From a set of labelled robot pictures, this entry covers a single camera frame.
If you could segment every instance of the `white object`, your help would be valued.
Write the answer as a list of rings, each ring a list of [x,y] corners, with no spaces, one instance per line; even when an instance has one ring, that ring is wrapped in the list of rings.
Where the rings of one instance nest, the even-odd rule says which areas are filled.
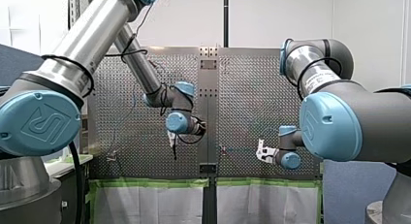
[[[174,145],[178,142],[177,134],[167,131],[167,135],[169,136],[170,147],[174,147]]]
[[[256,156],[260,161],[265,163],[275,163],[275,155],[277,155],[279,149],[264,146],[264,140],[259,139]]]

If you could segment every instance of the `robotic arm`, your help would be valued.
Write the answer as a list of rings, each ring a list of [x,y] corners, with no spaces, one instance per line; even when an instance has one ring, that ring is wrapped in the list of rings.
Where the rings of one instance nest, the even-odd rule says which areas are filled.
[[[52,55],[33,72],[23,73],[0,98],[0,151],[43,156],[65,147],[78,133],[82,98],[91,93],[92,75],[112,43],[140,82],[145,103],[173,108],[166,126],[176,134],[202,135],[204,124],[191,115],[194,85],[161,84],[141,52],[127,22],[155,0],[94,0]],[[82,95],[90,82],[91,87]]]
[[[272,154],[273,162],[296,169],[300,165],[294,152],[297,146],[339,162],[400,164],[411,159],[410,90],[369,92],[350,80],[353,68],[349,49],[338,41],[285,42],[280,73],[302,99],[300,131],[295,126],[280,127],[280,147]],[[293,158],[284,157],[289,153]],[[289,160],[296,167],[288,167]]]

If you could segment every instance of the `metal bracket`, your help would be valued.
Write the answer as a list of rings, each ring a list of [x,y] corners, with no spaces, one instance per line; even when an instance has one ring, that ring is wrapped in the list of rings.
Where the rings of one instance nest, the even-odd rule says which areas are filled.
[[[200,164],[200,174],[216,174],[217,164],[215,163],[203,163]]]

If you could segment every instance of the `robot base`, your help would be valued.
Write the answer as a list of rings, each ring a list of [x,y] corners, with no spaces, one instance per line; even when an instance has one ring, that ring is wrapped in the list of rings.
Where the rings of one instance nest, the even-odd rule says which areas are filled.
[[[2,224],[59,224],[61,209],[60,181],[54,179],[45,193],[0,206],[0,220]]]
[[[365,224],[411,223],[411,177],[396,173],[384,202],[366,208]]]

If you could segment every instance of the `metal frame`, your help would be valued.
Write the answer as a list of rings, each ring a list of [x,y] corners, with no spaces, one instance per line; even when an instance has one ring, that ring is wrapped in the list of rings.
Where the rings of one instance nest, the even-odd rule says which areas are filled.
[[[247,118],[253,118],[255,116],[265,116],[265,112],[253,113],[248,112],[245,115],[242,113],[230,113],[230,105],[237,105],[240,99],[244,99],[242,103],[251,103],[255,97],[258,100],[267,100],[267,104],[275,105],[273,112],[265,116],[267,123],[258,125],[258,128],[265,127],[265,124],[272,125],[273,131],[269,132],[270,140],[277,139],[275,132],[279,124],[296,124],[298,122],[298,111],[300,101],[297,97],[294,87],[289,86],[286,80],[282,79],[278,75],[279,67],[279,50],[278,49],[254,49],[254,48],[146,48],[149,51],[148,57],[151,59],[159,60],[163,63],[167,63],[166,66],[171,68],[164,69],[162,73],[157,72],[159,79],[166,83],[173,83],[175,80],[181,80],[181,78],[191,78],[191,82],[196,84],[196,98],[195,109],[193,114],[197,117],[205,120],[207,123],[207,132],[201,142],[198,145],[182,145],[177,148],[177,164],[182,163],[181,167],[190,167],[194,171],[191,174],[179,174],[178,170],[175,170],[173,175],[157,175],[156,170],[153,167],[160,169],[174,167],[173,155],[170,147],[168,146],[168,139],[165,135],[164,117],[158,116],[157,109],[146,108],[142,102],[138,104],[138,113],[134,113],[128,117],[132,124],[127,125],[128,128],[123,129],[133,132],[134,135],[138,135],[140,129],[147,128],[146,122],[154,124],[155,133],[152,136],[155,137],[153,141],[159,143],[159,145],[151,144],[153,148],[147,148],[147,145],[139,145],[138,140],[134,139],[134,136],[125,135],[125,138],[121,140],[119,145],[124,151],[132,151],[125,158],[129,161],[139,162],[143,158],[151,160],[154,163],[151,167],[151,171],[145,173],[136,172],[133,175],[135,177],[154,177],[154,178],[207,178],[209,181],[208,187],[204,189],[203,197],[203,223],[215,224],[217,223],[217,189],[216,179],[220,176],[259,176],[259,177],[274,177],[274,178],[287,178],[287,179],[321,179],[320,175],[320,160],[311,156],[305,149],[299,149],[299,153],[302,156],[302,160],[305,163],[302,165],[301,170],[297,171],[285,171],[279,166],[273,166],[262,163],[255,157],[256,142],[249,142],[251,144],[244,146],[243,142],[236,142],[237,149],[252,149],[252,152],[245,152],[242,156],[233,156],[234,163],[236,165],[247,166],[247,164],[254,165],[253,167],[244,167],[243,171],[237,171],[236,168],[230,169],[233,166],[233,162],[228,164],[225,161],[224,155],[221,154],[220,145],[230,139],[225,139],[227,135],[236,136],[236,130],[239,126],[235,126],[235,130],[230,126],[230,121],[233,119],[239,119],[241,128],[247,127]],[[110,53],[116,52],[115,48],[111,48]],[[190,66],[188,69],[184,64],[187,62],[187,57],[190,58]],[[247,75],[241,76],[243,71],[247,73],[254,73],[254,77],[248,78]],[[241,97],[242,83],[236,83],[239,81],[248,82],[253,80],[259,80],[262,78],[264,84],[256,87],[254,90],[247,90],[246,95]],[[96,72],[96,95],[91,96],[89,99],[90,108],[89,114],[89,145],[91,147],[107,147],[108,140],[110,140],[111,130],[110,126],[115,122],[113,118],[114,113],[125,113],[129,110],[126,106],[130,103],[130,96],[133,93],[133,85],[135,79],[129,72],[129,69],[121,62],[119,58],[106,58],[101,63],[100,69]],[[272,86],[266,87],[267,82],[272,82]],[[142,92],[137,86],[138,99],[141,98]],[[125,103],[119,102],[116,109],[111,109],[104,103],[103,100],[113,100],[113,96],[124,98]],[[99,105],[105,105],[100,109],[97,109]],[[140,119],[143,125],[139,125],[136,122]],[[271,123],[271,118],[275,119],[275,123]],[[182,154],[181,150],[193,150],[189,154]],[[145,148],[145,151],[136,151],[138,148]],[[194,161],[193,155],[197,156],[197,160]],[[107,155],[104,154],[104,150],[95,155],[94,162],[91,163],[91,176],[92,178],[102,178],[95,174],[97,170],[105,169],[110,162],[107,162]],[[134,167],[132,170],[139,170],[140,168]],[[104,177],[114,177],[115,174],[121,169],[115,169],[111,175]]]

